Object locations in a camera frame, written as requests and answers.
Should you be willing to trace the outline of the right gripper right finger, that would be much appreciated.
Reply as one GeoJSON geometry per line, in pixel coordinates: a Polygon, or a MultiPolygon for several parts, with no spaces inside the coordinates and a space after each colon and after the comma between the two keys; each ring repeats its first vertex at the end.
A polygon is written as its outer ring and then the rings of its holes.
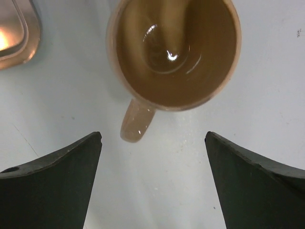
{"type": "Polygon", "coordinates": [[[228,229],[303,229],[305,171],[214,132],[205,145],[228,229]]]}

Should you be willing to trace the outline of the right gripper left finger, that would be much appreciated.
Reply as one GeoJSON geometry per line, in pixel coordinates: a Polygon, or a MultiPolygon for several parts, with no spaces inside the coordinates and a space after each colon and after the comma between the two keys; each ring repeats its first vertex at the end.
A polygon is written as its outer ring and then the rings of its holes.
{"type": "Polygon", "coordinates": [[[81,229],[102,149],[93,132],[0,174],[3,229],[81,229]]]}

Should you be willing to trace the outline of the beige ceramic mug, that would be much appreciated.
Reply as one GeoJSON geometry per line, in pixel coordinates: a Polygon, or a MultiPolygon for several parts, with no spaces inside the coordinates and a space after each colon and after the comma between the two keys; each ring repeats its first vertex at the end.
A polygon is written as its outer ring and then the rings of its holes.
{"type": "Polygon", "coordinates": [[[225,87],[242,35],[230,0],[117,0],[106,42],[109,64],[132,95],[120,136],[136,143],[156,111],[196,108],[225,87]]]}

